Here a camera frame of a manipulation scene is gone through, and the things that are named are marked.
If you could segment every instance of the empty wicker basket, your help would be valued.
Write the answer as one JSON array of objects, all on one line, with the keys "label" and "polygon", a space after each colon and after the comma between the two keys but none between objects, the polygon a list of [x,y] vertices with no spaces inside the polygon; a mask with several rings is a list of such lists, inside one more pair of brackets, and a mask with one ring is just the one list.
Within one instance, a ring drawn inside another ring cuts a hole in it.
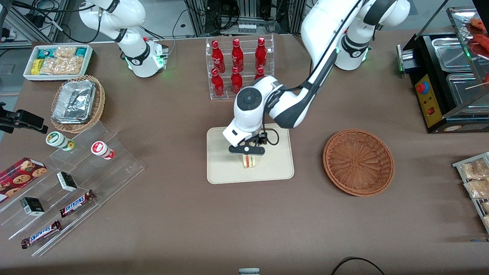
[{"label": "empty wicker basket", "polygon": [[394,160],[387,146],[359,129],[334,134],[324,147],[323,164],[336,186],[360,197],[379,194],[394,176]]}]

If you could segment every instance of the power strip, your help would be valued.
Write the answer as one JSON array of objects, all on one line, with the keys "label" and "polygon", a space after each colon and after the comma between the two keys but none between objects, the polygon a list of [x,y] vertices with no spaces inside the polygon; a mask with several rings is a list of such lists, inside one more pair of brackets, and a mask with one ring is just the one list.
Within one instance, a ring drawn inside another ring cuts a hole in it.
[{"label": "power strip", "polygon": [[[228,17],[222,18],[222,26],[224,27],[228,21]],[[222,30],[221,34],[253,34],[253,35],[266,35],[271,32],[267,31],[265,26],[268,25],[268,29],[273,31],[275,25],[270,21],[265,21],[261,18],[255,17],[239,17],[238,21],[235,25],[231,26],[226,30]]]}]

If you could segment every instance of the red bottle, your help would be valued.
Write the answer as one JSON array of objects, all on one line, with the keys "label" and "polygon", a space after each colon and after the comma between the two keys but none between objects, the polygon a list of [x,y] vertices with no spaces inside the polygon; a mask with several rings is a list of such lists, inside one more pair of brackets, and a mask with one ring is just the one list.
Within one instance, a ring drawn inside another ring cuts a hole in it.
[{"label": "red bottle", "polygon": [[256,69],[256,75],[255,75],[255,80],[257,80],[260,77],[264,77],[265,75],[263,74],[264,69],[262,66],[260,66],[258,69]]},{"label": "red bottle", "polygon": [[243,78],[240,75],[238,67],[233,67],[233,75],[231,76],[231,83],[233,85],[233,93],[238,94],[243,87]]},{"label": "red bottle", "polygon": [[236,66],[240,71],[243,71],[245,69],[245,61],[243,50],[240,46],[240,40],[237,38],[233,39],[233,51],[231,52],[231,56],[233,57],[233,66]]},{"label": "red bottle", "polygon": [[267,49],[265,48],[265,38],[258,38],[258,47],[256,47],[255,51],[255,67],[258,69],[259,67],[267,66]]},{"label": "red bottle", "polygon": [[212,63],[214,67],[217,68],[221,73],[226,71],[226,66],[224,65],[224,55],[219,48],[219,43],[217,40],[212,41]]},{"label": "red bottle", "polygon": [[212,87],[214,88],[214,93],[216,94],[217,97],[222,97],[224,96],[224,83],[222,82],[222,78],[219,75],[219,72],[217,71],[216,68],[212,68]]}]

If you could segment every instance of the table surface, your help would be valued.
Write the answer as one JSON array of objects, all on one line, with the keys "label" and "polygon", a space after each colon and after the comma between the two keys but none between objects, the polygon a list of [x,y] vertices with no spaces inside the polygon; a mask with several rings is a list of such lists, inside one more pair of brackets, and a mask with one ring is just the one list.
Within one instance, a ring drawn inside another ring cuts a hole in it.
[{"label": "table surface", "polygon": [[[42,257],[0,232],[0,273],[232,275],[259,267],[313,275],[360,256],[387,274],[487,274],[489,244],[469,242],[487,235],[451,164],[489,151],[489,134],[426,133],[414,89],[397,72],[395,47],[412,34],[380,31],[359,69],[332,70],[290,130],[292,179],[220,185],[206,179],[206,132],[228,125],[233,102],[209,99],[205,39],[178,41],[168,70],[147,79],[128,70],[116,44],[93,44],[89,74],[107,97],[102,121],[147,168]],[[294,36],[275,40],[275,76],[295,87],[310,58]],[[26,81],[16,109],[49,118],[59,85]],[[394,179],[377,196],[350,196],[324,171],[326,141],[349,128],[374,133],[392,152]],[[0,143],[0,168],[53,151],[43,135],[17,129]],[[337,274],[374,274],[347,265]]]}]

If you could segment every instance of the brown wicker basket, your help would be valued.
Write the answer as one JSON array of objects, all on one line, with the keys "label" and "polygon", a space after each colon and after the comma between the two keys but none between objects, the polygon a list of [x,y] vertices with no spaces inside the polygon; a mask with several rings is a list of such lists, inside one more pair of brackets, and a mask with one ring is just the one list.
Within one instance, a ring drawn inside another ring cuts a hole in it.
[{"label": "brown wicker basket", "polygon": [[334,134],[324,147],[323,164],[338,188],[359,197],[379,194],[394,176],[394,160],[387,146],[359,129]]},{"label": "brown wicker basket", "polygon": [[[86,124],[61,124],[61,123],[54,122],[54,120],[51,119],[51,122],[53,123],[54,127],[60,131],[78,134],[82,132],[84,129],[90,127],[90,125],[92,125],[93,123],[97,122],[102,116],[102,112],[104,111],[104,104],[105,104],[104,87],[102,87],[100,82],[95,77],[90,75],[84,75],[82,77],[73,78],[68,80],[68,82],[82,81],[82,80],[90,80],[97,85],[97,90],[95,92],[95,99],[93,100],[93,107],[91,111],[90,121],[88,121]],[[54,96],[53,103],[51,104],[52,112],[54,111],[54,107],[56,107],[56,103],[58,102],[58,96],[60,95],[61,87],[58,89],[58,92]]]}]

